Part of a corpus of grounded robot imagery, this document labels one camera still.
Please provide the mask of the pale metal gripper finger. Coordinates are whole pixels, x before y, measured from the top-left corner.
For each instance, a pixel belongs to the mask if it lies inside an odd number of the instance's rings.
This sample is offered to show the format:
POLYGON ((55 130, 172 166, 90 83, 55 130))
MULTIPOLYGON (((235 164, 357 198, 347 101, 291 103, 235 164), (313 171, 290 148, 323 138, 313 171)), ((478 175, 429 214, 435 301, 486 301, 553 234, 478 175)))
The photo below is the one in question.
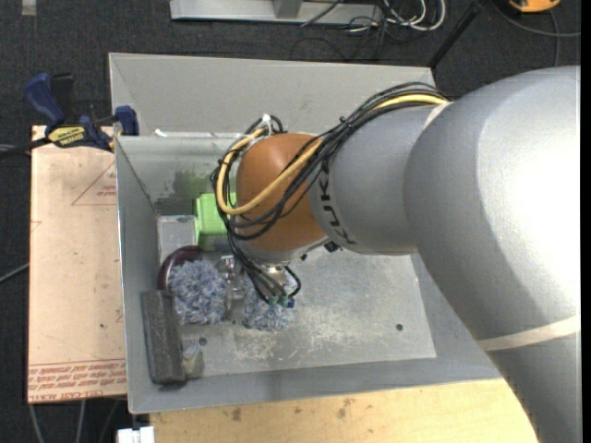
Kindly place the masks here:
POLYGON ((244 289, 243 267, 234 256, 221 256, 218 261, 218 271, 233 291, 244 289))
POLYGON ((244 319, 246 294, 231 291, 227 296, 226 319, 233 325, 241 325, 244 319))

